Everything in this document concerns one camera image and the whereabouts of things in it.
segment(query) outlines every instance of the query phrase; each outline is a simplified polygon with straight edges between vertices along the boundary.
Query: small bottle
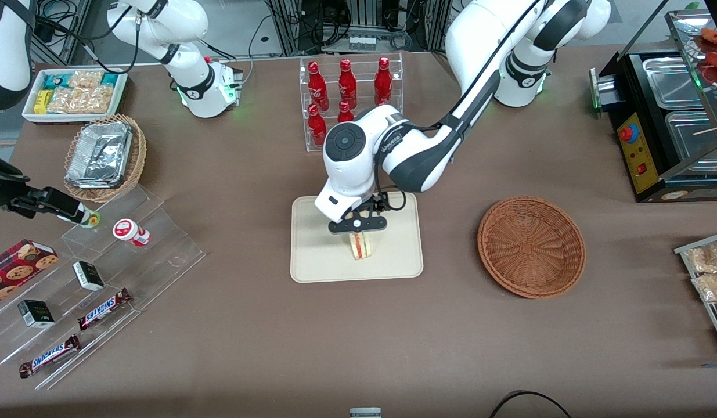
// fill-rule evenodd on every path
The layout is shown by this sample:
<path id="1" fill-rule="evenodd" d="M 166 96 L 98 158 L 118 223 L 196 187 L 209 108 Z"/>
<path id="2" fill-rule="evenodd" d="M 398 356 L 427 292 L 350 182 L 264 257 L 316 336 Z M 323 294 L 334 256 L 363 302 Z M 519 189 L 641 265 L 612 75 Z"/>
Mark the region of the small bottle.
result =
<path id="1" fill-rule="evenodd" d="M 379 71 L 374 79 L 374 104 L 376 106 L 389 104 L 392 101 L 392 73 L 390 73 L 390 59 L 379 58 Z"/>
<path id="2" fill-rule="evenodd" d="M 355 109 L 358 106 L 358 88 L 350 59 L 340 59 L 340 79 L 337 80 L 337 85 L 340 87 L 340 100 L 347 101 L 351 109 Z"/>
<path id="3" fill-rule="evenodd" d="M 327 126 L 325 119 L 319 114 L 319 108 L 314 103 L 310 103 L 307 110 L 309 111 L 309 134 L 314 141 L 314 145 L 323 146 L 327 137 Z"/>
<path id="4" fill-rule="evenodd" d="M 319 74 L 319 66 L 315 61 L 311 61 L 307 68 L 309 69 L 309 95 L 312 102 L 316 103 L 322 111 L 327 111 L 330 108 L 330 100 L 327 98 L 325 78 Z"/>
<path id="5" fill-rule="evenodd" d="M 149 243 L 149 231 L 141 228 L 138 223 L 130 219 L 122 219 L 113 227 L 113 236 L 121 241 L 129 241 L 137 247 Z"/>
<path id="6" fill-rule="evenodd" d="M 340 113 L 337 114 L 337 122 L 350 122 L 354 119 L 353 112 L 351 112 L 351 106 L 347 101 L 340 102 Z"/>

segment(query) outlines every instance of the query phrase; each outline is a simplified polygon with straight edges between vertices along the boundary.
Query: white robotic arm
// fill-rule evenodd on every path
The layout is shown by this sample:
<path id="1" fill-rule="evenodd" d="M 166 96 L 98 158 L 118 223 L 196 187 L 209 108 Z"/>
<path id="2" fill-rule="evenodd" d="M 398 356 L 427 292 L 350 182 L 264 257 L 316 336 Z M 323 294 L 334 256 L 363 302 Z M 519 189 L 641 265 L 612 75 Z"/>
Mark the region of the white robotic arm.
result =
<path id="1" fill-rule="evenodd" d="M 128 5 L 132 9 L 122 17 Z M 127 0 L 111 5 L 107 19 L 109 26 L 121 19 L 113 34 L 165 66 L 178 84 L 183 104 L 195 116 L 214 117 L 239 102 L 242 72 L 235 74 L 223 64 L 207 63 L 192 43 L 203 39 L 209 26 L 198 2 Z"/>
<path id="2" fill-rule="evenodd" d="M 361 232 L 387 227 L 387 221 L 379 213 L 392 207 L 377 183 L 379 166 L 399 190 L 423 192 L 431 188 L 493 95 L 520 97 L 518 90 L 528 95 L 536 84 L 506 81 L 520 78 L 505 71 L 505 63 L 515 61 L 512 53 L 506 59 L 509 52 L 524 42 L 530 42 L 532 47 L 544 45 L 543 40 L 547 40 L 544 46 L 554 45 L 554 48 L 546 61 L 541 58 L 543 62 L 536 69 L 543 74 L 554 49 L 578 33 L 596 34 L 605 26 L 608 13 L 605 20 L 600 12 L 598 19 L 586 20 L 590 10 L 610 13 L 610 6 L 607 0 L 474 0 L 469 3 L 446 35 L 449 64 L 464 93 L 440 122 L 419 128 L 394 107 L 384 105 L 353 122 L 337 124 L 328 133 L 323 159 L 329 178 L 315 204 L 331 220 L 330 231 Z M 589 28 L 583 31 L 585 23 Z M 533 32 L 544 34 L 542 42 L 528 39 Z M 423 132 L 428 130 L 436 130 L 435 135 L 427 137 Z M 374 195 L 374 186 L 379 195 Z"/>
<path id="3" fill-rule="evenodd" d="M 0 110 L 20 103 L 31 88 L 31 0 L 0 0 Z"/>

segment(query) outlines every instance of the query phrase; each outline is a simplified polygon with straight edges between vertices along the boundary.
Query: beige tray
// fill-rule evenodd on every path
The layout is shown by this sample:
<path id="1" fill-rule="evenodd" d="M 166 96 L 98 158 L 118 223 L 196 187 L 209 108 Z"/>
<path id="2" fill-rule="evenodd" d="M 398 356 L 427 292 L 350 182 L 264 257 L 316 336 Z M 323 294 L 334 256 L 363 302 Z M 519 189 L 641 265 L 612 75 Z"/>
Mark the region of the beige tray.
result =
<path id="1" fill-rule="evenodd" d="M 291 206 L 291 278 L 299 283 L 415 278 L 423 272 L 423 250 L 417 201 L 407 193 L 401 211 L 384 212 L 387 229 L 368 232 L 373 255 L 354 260 L 348 235 L 332 235 L 329 220 L 314 206 L 316 196 L 300 197 Z M 402 195 L 390 193 L 393 204 Z"/>

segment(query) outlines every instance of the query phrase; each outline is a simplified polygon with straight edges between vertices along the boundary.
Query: stainless steel tray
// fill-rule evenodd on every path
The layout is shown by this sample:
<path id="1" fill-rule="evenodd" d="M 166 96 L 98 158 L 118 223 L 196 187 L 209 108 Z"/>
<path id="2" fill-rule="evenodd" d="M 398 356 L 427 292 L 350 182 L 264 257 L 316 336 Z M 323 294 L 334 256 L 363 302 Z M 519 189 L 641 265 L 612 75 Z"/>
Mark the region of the stainless steel tray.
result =
<path id="1" fill-rule="evenodd" d="M 683 59 L 651 58 L 642 63 L 658 106 L 666 110 L 703 109 Z"/>
<path id="2" fill-rule="evenodd" d="M 706 147 L 717 141 L 716 134 L 708 132 L 694 136 L 693 133 L 711 128 L 706 111 L 672 111 L 665 117 L 665 124 L 671 131 L 673 145 L 682 160 L 700 154 Z M 717 172 L 717 149 L 690 167 L 695 172 Z"/>

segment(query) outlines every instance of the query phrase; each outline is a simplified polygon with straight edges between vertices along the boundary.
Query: yellow control panel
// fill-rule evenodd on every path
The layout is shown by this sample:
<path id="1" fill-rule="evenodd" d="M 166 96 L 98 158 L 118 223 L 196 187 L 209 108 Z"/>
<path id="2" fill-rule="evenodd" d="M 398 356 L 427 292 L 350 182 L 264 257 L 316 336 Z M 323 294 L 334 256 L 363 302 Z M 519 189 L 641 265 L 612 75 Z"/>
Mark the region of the yellow control panel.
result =
<path id="1" fill-rule="evenodd" d="M 655 185 L 659 177 L 637 114 L 630 116 L 616 133 L 619 135 L 621 150 L 624 151 L 624 159 L 626 166 L 629 167 L 629 176 L 632 177 L 635 190 L 637 193 L 642 193 Z"/>

